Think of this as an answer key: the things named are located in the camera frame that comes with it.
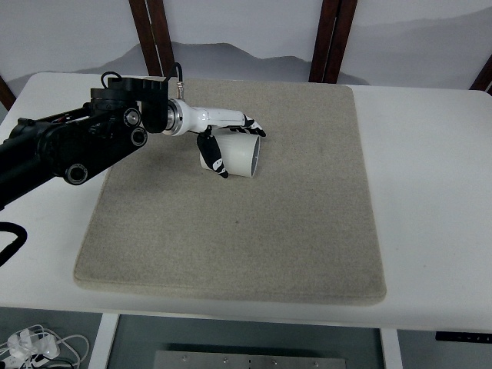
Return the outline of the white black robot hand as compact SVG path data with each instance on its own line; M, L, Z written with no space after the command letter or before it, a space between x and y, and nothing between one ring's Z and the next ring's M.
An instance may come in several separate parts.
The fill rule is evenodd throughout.
M208 169L228 178L229 172L224 164L221 149L213 134L215 129L228 129L242 134L265 137L264 129L241 111L223 108L203 108L188 105L184 99L168 100L168 122L165 135L179 136L186 132L197 135L197 146Z

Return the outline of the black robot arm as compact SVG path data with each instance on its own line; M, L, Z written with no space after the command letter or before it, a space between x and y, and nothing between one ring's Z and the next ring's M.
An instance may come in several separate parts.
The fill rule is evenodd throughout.
M1 145L1 206L54 177L81 185L170 128L168 82L183 78L175 62L164 80L101 75L101 88L75 110L20 118Z

